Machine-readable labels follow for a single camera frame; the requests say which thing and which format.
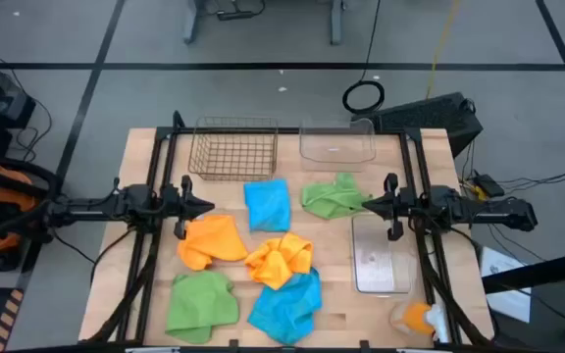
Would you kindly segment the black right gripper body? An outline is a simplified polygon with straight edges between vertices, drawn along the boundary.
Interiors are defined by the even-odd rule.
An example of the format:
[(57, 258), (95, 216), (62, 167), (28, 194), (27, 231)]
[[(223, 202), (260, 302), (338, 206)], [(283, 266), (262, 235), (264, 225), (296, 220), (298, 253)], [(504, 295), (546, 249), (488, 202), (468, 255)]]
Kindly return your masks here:
[(398, 216), (411, 218), (414, 216), (423, 217), (426, 215), (426, 210), (422, 207), (420, 199), (415, 195), (415, 192), (408, 187), (399, 189), (398, 194), (399, 206)]

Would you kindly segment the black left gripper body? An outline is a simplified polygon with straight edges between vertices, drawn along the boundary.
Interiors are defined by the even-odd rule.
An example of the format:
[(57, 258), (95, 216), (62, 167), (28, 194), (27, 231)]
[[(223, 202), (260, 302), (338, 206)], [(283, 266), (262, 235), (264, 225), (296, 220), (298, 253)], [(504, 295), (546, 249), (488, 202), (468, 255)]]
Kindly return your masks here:
[(180, 215), (181, 212), (181, 205), (180, 205), (180, 192), (179, 190), (171, 183), (164, 186), (161, 189), (161, 219), (167, 219), (174, 217), (177, 219), (178, 223), (181, 224), (183, 219)]

